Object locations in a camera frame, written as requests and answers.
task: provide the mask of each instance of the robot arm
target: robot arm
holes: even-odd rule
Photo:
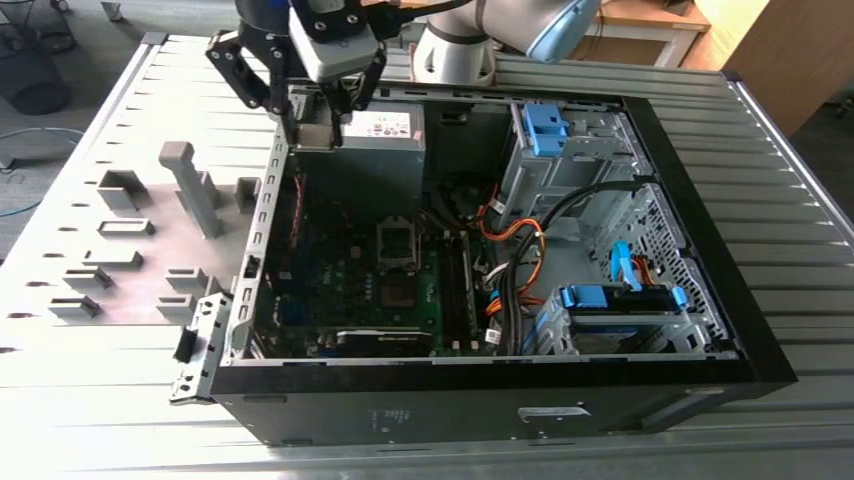
[[[399,1],[363,6],[360,0],[235,0],[239,29],[213,36],[207,56],[243,103],[263,107],[279,120],[288,144],[328,150],[341,145],[341,122],[369,104],[385,67],[383,41],[399,35],[403,24],[431,16],[419,43],[431,65],[420,68],[416,53],[416,80],[476,83],[465,76],[441,76],[480,69],[468,56],[447,54],[455,47],[487,45],[492,36],[537,60],[559,59],[580,40],[599,1],[435,0],[424,7],[401,8]],[[268,68],[268,83],[249,68],[243,48]],[[427,70],[439,77],[424,74]],[[353,74],[353,82],[343,80]],[[317,85],[329,125],[297,123],[288,87],[300,83]]]

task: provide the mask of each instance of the sticker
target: sticker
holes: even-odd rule
[[[501,332],[499,332],[497,330],[492,330],[491,328],[487,329],[484,340],[487,343],[497,345],[501,341]]]
[[[349,124],[341,125],[345,137],[411,138],[409,114],[405,112],[352,112]]]
[[[489,200],[489,207],[492,207],[492,210],[495,210],[495,213],[497,213],[499,215],[504,214],[504,204],[501,202],[499,202],[495,198],[492,200]]]

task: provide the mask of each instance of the blue latch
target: blue latch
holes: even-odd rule
[[[679,310],[684,310],[686,308],[688,308],[688,294],[684,293],[684,288],[672,287],[671,293],[672,299],[676,301]]]
[[[635,271],[631,266],[631,251],[628,244],[618,240],[611,248],[611,281],[619,282],[619,273],[623,272],[623,281],[631,286],[632,292],[643,290],[640,282],[635,278]]]
[[[608,308],[602,285],[572,285],[575,306],[579,308]]]
[[[575,299],[572,298],[572,292],[568,288],[560,289],[560,302],[563,303],[563,308],[575,306]]]
[[[533,144],[533,155],[556,157],[569,137],[569,122],[563,120],[556,105],[528,104],[524,106],[524,122]]]

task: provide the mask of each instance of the metal table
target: metal table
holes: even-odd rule
[[[851,224],[747,89],[711,72],[504,57],[497,78],[505,87],[650,99],[799,383],[658,435],[537,447],[507,441],[267,449],[220,407],[169,407],[179,326],[154,309],[157,297],[175,295],[164,275],[201,268],[229,285],[249,222],[229,191],[239,177],[263,174],[273,132],[208,65],[205,42],[146,36],[0,269],[0,348],[17,349],[0,355],[4,470],[77,471],[84,478],[120,469],[108,474],[799,479],[854,467]],[[388,63],[387,76],[407,78],[407,56],[397,52]],[[219,187],[225,234],[213,241],[201,240],[157,163],[164,140],[195,144],[196,167]],[[96,193],[105,170],[133,170],[145,184],[136,215],[150,220],[152,236],[96,232],[116,218]],[[86,251],[113,250],[138,252],[141,266],[105,268],[114,285],[90,293],[100,315],[58,319],[48,304],[74,293],[62,272]]]

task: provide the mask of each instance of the floor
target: floor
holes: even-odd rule
[[[97,107],[148,31],[184,35],[209,35],[235,25],[236,15],[228,3],[204,8],[152,8],[124,5],[125,21],[110,23],[96,2],[69,0],[68,22],[78,47],[54,56],[56,64],[72,90],[70,105],[42,117],[22,117],[0,101],[0,133],[32,126],[85,130]],[[42,197],[61,169],[72,145],[57,135],[37,132],[2,140],[2,151],[22,158],[13,172],[0,173],[0,215],[32,205]],[[854,151],[854,114],[839,120],[831,107],[819,110],[792,139],[842,208],[854,213],[854,165],[846,162]],[[26,223],[29,213],[0,217],[0,259],[5,257]]]

